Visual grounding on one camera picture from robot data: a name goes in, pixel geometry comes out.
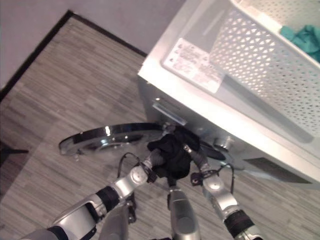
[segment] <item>open washer door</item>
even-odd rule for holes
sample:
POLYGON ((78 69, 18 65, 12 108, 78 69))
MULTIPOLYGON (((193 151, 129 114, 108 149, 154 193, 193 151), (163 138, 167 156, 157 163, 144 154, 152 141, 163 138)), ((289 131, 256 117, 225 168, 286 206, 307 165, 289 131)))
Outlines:
POLYGON ((59 143, 62 155, 90 155, 124 144, 150 142, 162 137, 163 129, 156 123, 110 125, 80 132, 59 143))

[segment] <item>laminate flooring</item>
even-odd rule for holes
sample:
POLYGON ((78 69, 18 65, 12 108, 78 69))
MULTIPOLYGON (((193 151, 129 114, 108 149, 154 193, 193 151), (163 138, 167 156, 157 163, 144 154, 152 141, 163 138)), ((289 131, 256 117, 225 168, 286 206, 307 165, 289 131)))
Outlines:
MULTIPOLYGON (((0 169, 1 239, 48 227, 60 212, 114 181, 124 152, 146 154, 143 145, 79 157, 61 156, 58 149, 62 139, 85 130, 146 121, 136 82, 143 61, 71 18, 28 68, 0 105, 1 141, 29 150, 11 155, 0 169)), ((126 158, 123 174, 134 164, 126 158)), ((228 170, 222 178, 229 187, 228 170)), ((202 239, 231 240, 201 188, 192 187, 188 177, 178 185, 198 216, 202 239)), ((129 239, 169 237, 165 180, 135 195, 137 221, 129 226, 129 239)), ((234 195, 267 239, 320 240, 320 191, 237 174, 234 195)))

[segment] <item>cable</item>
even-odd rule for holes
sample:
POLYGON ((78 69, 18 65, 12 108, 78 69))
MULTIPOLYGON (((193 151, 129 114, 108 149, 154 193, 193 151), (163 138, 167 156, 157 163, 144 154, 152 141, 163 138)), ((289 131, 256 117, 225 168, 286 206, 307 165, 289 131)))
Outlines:
POLYGON ((230 185, 230 193, 234 193, 234 187, 235 187, 235 168, 231 163, 227 163, 226 165, 221 166, 218 170, 217 170, 217 175, 219 176, 219 172, 224 169, 226 166, 229 166, 231 168, 232 171, 232 176, 231 176, 231 185, 230 185))
POLYGON ((123 156, 121 157, 121 159, 119 161, 118 173, 116 175, 117 179, 120 178, 122 163, 123 163, 124 159, 127 157, 127 155, 133 156, 137 160, 137 162, 140 163, 140 158, 138 156, 134 155, 132 152, 126 152, 125 154, 123 154, 123 156))

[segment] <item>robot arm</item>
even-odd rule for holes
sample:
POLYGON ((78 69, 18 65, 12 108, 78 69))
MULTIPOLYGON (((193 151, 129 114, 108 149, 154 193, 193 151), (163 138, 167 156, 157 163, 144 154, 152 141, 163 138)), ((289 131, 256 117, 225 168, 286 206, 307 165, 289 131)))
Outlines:
POLYGON ((240 208, 235 197, 225 189, 224 182, 215 174, 215 170, 211 169, 206 155, 201 151, 193 151, 186 144, 184 150, 191 155, 202 176, 201 179, 191 176, 192 184, 202 184, 203 195, 212 204, 232 237, 235 240, 263 240, 259 229, 240 208))
POLYGON ((154 182, 152 167, 164 163, 155 149, 143 163, 111 185, 89 195, 60 214, 48 229, 36 230, 22 240, 88 240, 96 233, 96 224, 139 186, 154 182))

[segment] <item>teal cloth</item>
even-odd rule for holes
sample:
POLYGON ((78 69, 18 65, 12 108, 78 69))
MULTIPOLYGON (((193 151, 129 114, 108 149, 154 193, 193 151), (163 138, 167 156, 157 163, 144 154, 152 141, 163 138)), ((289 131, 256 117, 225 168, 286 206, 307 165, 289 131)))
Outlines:
POLYGON ((283 26, 280 34, 320 63, 319 27, 306 25, 299 32, 295 33, 290 27, 283 26))

